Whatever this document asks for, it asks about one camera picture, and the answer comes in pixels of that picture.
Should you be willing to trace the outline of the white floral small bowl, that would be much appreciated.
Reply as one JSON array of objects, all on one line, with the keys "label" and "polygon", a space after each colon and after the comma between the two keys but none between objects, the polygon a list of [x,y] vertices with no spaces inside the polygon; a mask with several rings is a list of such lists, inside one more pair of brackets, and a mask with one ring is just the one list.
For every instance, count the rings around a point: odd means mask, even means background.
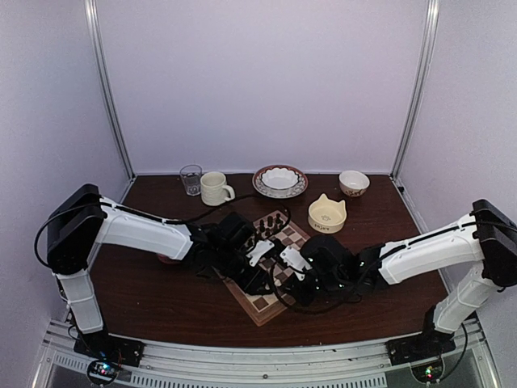
[{"label": "white floral small bowl", "polygon": [[370,186],[370,179],[360,171],[343,171],[338,181],[341,191],[349,197],[362,196]]}]

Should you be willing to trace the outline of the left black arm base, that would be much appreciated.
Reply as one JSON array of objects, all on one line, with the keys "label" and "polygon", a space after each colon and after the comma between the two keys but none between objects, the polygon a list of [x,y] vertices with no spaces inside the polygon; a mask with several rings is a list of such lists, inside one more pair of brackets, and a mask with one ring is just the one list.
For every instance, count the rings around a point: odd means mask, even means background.
[{"label": "left black arm base", "polygon": [[145,345],[141,341],[99,332],[83,335],[77,339],[74,351],[88,357],[138,367],[144,347]]}]

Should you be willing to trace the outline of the front aluminium rail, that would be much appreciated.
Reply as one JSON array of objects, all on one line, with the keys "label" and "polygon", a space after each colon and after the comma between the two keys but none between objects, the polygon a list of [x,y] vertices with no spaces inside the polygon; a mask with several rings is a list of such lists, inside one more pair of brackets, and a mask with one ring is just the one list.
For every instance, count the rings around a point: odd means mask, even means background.
[{"label": "front aluminium rail", "polygon": [[[388,339],[293,348],[218,348],[137,339],[145,346],[137,367],[122,366],[107,387],[504,387],[479,321],[456,332],[457,349],[440,359],[394,365]],[[86,376],[91,358],[74,352],[68,322],[51,320],[28,387],[95,387]],[[439,384],[416,377],[423,363],[444,362]]]}]

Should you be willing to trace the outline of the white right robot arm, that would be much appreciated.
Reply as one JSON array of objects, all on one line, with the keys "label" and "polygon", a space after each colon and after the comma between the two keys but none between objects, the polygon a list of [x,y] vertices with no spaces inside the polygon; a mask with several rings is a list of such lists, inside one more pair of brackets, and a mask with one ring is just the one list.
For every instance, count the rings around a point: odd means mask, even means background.
[{"label": "white right robot arm", "polygon": [[487,200],[445,227],[414,238],[386,242],[352,254],[333,236],[319,234],[300,250],[284,248],[280,259],[294,274],[284,284],[303,306],[318,291],[357,293],[383,289],[440,268],[470,263],[468,274],[414,339],[414,350],[432,356],[462,322],[498,289],[516,284],[516,224]]}]

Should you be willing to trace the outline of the right aluminium frame post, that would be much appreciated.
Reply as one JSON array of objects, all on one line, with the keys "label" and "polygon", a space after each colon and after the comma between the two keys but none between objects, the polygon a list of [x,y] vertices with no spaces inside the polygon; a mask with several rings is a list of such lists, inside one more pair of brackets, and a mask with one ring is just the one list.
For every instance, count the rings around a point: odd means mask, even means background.
[{"label": "right aluminium frame post", "polygon": [[415,130],[419,109],[422,104],[427,76],[431,68],[431,62],[435,50],[435,41],[439,28],[439,9],[439,0],[429,0],[427,2],[427,13],[423,28],[422,43],[413,91],[410,97],[410,104],[406,114],[401,140],[399,142],[396,157],[390,173],[392,180],[397,183],[401,180],[403,163],[410,148],[411,138]]}]

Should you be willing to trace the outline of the white scalloped bowl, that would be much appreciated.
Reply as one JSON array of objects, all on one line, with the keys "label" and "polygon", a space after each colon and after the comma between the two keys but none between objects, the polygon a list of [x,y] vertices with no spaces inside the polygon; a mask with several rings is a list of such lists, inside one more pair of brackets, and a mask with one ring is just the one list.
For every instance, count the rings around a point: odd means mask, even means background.
[{"label": "white scalloped bowl", "polygon": [[261,180],[269,188],[285,190],[297,184],[298,175],[286,167],[274,167],[264,171]]}]

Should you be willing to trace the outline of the clear drinking glass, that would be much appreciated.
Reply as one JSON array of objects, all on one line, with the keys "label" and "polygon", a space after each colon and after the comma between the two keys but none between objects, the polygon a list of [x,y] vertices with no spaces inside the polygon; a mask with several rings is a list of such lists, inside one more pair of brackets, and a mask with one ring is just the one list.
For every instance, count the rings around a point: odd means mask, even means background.
[{"label": "clear drinking glass", "polygon": [[200,194],[200,179],[202,173],[202,167],[196,164],[186,165],[180,170],[180,178],[182,180],[185,192],[189,196],[198,196]]}]

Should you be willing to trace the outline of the yellow cat-ear bowl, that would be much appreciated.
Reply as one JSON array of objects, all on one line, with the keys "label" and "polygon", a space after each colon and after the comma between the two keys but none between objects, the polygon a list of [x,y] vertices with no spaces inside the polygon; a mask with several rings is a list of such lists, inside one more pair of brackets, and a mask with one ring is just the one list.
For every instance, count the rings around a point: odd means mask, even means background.
[{"label": "yellow cat-ear bowl", "polygon": [[323,234],[335,234],[343,227],[347,219],[346,201],[331,200],[322,193],[308,209],[309,226]]}]

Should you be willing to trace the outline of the patterned brown rim plate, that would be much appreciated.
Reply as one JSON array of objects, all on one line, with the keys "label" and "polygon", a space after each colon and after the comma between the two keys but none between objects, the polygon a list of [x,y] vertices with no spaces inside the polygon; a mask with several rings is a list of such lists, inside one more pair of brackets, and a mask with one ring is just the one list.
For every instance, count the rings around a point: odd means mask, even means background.
[{"label": "patterned brown rim plate", "polygon": [[307,176],[295,167],[287,165],[266,166],[253,178],[254,189],[272,199],[289,199],[302,194],[309,186]]}]

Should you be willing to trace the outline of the aluminium frame post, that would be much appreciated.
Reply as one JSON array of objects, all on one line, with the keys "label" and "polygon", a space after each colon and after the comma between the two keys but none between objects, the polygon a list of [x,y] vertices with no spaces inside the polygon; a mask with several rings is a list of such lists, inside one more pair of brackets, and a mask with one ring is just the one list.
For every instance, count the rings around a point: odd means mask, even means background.
[{"label": "aluminium frame post", "polygon": [[86,0],[84,2],[84,7],[86,12],[86,23],[89,29],[92,48],[95,55],[103,104],[107,113],[108,123],[113,134],[116,149],[123,164],[125,174],[129,180],[133,180],[136,178],[136,174],[128,155],[128,148],[124,140],[124,135],[122,134],[120,120],[116,111],[115,99],[111,88],[106,57],[103,48],[97,2],[95,0]]},{"label": "aluminium frame post", "polygon": [[397,183],[401,180],[403,163],[410,148],[411,138],[415,130],[419,109],[422,104],[427,76],[431,68],[431,62],[435,50],[435,41],[439,28],[439,9],[439,0],[429,0],[427,2],[427,13],[423,28],[422,43],[413,91],[410,97],[410,104],[406,114],[401,140],[399,142],[396,157],[390,173],[392,180]]}]

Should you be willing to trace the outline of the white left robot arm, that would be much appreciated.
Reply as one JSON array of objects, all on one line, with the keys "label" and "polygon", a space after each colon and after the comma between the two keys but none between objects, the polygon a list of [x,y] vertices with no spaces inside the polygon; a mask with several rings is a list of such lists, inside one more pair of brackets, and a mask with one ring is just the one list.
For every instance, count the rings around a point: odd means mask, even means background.
[{"label": "white left robot arm", "polygon": [[47,253],[38,260],[50,268],[65,292],[84,344],[99,359],[116,352],[116,341],[104,329],[103,316],[90,279],[88,258],[93,246],[111,244],[152,252],[171,261],[215,268],[249,295],[267,294],[267,274],[259,260],[274,246],[262,240],[246,247],[255,234],[251,222],[231,213],[218,223],[199,225],[168,219],[101,196],[86,183],[63,202],[40,227]]}]

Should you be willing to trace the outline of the wooden chess board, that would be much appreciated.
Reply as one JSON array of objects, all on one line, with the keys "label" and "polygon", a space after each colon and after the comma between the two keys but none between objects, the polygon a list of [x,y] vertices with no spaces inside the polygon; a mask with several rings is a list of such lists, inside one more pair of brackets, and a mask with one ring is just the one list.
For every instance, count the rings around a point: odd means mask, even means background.
[{"label": "wooden chess board", "polygon": [[[275,228],[275,215],[277,213],[282,214],[283,225],[280,228]],[[274,218],[274,225],[271,230],[267,230],[268,216],[273,216]],[[285,290],[288,279],[291,276],[298,278],[295,272],[280,258],[280,252],[286,247],[293,247],[299,251],[309,240],[309,235],[296,223],[289,221],[288,215],[285,212],[279,210],[255,220],[254,227],[257,234],[246,242],[246,249],[253,247],[255,241],[259,238],[270,240],[275,244],[255,266],[265,270],[269,275],[269,287],[273,294],[251,295],[244,293],[232,280],[223,277],[218,271],[215,271],[215,273],[254,324],[261,327],[296,303],[294,297],[285,293]]]}]

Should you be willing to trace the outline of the left aluminium frame post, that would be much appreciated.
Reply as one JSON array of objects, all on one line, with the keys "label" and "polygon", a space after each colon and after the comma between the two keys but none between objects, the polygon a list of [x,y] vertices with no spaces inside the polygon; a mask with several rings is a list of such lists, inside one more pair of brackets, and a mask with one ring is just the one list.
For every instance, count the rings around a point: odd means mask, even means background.
[{"label": "left aluminium frame post", "polygon": [[84,7],[86,12],[86,23],[89,29],[92,48],[95,55],[103,104],[107,113],[108,123],[113,134],[116,149],[123,164],[125,174],[129,180],[133,180],[136,178],[136,174],[128,155],[128,148],[124,140],[124,135],[122,134],[120,120],[116,111],[115,99],[111,88],[106,57],[103,48],[97,2],[95,0],[86,0],[84,2]]}]

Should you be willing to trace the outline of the cream ribbed mug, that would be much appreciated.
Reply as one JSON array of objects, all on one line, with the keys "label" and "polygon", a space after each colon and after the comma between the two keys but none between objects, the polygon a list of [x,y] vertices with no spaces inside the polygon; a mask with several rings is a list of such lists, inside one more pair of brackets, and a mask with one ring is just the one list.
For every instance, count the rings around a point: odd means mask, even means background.
[{"label": "cream ribbed mug", "polygon": [[218,206],[233,200],[234,189],[227,184],[226,175],[219,171],[203,174],[200,180],[201,200],[207,206]]}]

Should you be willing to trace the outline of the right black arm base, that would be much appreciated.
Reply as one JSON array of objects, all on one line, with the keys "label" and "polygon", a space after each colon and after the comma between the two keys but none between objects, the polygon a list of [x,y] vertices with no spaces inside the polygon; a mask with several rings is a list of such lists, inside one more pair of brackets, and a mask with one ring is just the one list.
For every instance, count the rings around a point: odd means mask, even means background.
[{"label": "right black arm base", "polygon": [[420,333],[386,343],[391,365],[402,365],[440,356],[456,349],[453,334]]}]

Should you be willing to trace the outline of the pink cat-ear bowl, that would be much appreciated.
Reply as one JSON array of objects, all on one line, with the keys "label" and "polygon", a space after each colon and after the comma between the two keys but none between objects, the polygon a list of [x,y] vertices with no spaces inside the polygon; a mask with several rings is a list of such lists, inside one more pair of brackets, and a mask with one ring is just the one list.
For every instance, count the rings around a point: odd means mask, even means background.
[{"label": "pink cat-ear bowl", "polygon": [[158,260],[160,262],[162,262],[163,264],[176,265],[176,264],[180,264],[181,263],[180,260],[172,259],[172,258],[170,258],[168,256],[165,256],[165,255],[157,254],[157,257],[158,257]]}]

